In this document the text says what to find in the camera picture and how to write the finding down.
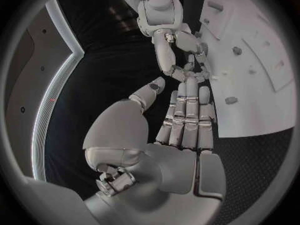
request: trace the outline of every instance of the led light strip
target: led light strip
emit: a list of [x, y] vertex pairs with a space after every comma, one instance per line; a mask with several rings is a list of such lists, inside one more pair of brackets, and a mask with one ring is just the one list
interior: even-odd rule
[[31, 166], [34, 179], [42, 181], [46, 181], [45, 140], [49, 121], [56, 104], [56, 100], [59, 97], [69, 76], [85, 54], [71, 28], [69, 27], [58, 1], [50, 0], [46, 3], [46, 9], [57, 31], [72, 51], [72, 54], [64, 61], [51, 80], [41, 100], [34, 122], [31, 141]]

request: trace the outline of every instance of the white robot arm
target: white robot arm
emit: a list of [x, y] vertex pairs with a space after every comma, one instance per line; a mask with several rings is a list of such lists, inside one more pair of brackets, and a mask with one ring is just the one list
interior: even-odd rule
[[198, 63], [204, 63], [207, 55], [207, 46], [191, 34], [188, 24], [183, 23], [183, 7], [179, 0], [125, 1], [138, 13], [137, 24], [142, 34], [152, 37], [159, 68], [165, 75], [180, 82], [184, 82], [188, 76], [194, 76], [200, 82], [203, 77], [207, 79], [207, 75], [176, 66], [172, 43], [191, 53]]

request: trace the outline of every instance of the glowing light strip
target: glowing light strip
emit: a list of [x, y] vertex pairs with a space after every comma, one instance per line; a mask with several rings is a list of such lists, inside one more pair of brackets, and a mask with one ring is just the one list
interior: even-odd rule
[[36, 180], [46, 181], [45, 174], [45, 139], [56, 100], [66, 81], [84, 57], [84, 50], [70, 29], [57, 0], [50, 0], [46, 9], [57, 31], [72, 51], [54, 75], [39, 105], [31, 139], [31, 167]]

